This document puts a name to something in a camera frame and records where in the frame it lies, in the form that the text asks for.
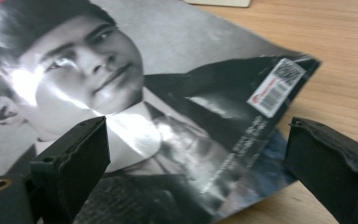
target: magazine cover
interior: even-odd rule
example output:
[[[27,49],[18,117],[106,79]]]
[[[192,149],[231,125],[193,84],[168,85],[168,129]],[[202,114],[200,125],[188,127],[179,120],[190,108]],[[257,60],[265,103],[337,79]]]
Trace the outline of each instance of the magazine cover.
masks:
[[[182,1],[0,0],[0,175],[106,116],[75,223],[214,222],[294,181],[274,127],[318,66]]]

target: table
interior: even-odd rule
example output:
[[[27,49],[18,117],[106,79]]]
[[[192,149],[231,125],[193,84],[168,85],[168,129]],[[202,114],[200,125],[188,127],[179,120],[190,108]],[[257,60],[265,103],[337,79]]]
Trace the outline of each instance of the table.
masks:
[[[198,6],[324,63],[279,124],[320,121],[358,141],[358,1],[253,0],[249,8]],[[337,223],[299,182],[219,222]]]

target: dark hair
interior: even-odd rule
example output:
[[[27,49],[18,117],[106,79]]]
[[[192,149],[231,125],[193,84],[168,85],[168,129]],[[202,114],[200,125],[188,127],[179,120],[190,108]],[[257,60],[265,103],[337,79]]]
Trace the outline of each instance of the dark hair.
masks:
[[[18,65],[18,59],[48,31],[79,15],[92,15],[114,25],[116,22],[89,0],[6,0],[0,3],[0,89],[7,71]],[[0,90],[9,94],[10,90]]]

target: mouth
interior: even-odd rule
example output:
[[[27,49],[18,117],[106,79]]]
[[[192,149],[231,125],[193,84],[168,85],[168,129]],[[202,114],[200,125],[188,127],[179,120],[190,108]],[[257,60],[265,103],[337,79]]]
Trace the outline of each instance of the mouth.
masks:
[[[103,82],[103,84],[94,91],[94,93],[102,90],[105,86],[109,85],[111,82],[115,81],[118,77],[120,77],[125,71],[127,71],[127,69],[131,66],[130,63],[126,63],[122,66],[120,66],[114,73],[110,74],[105,81]]]

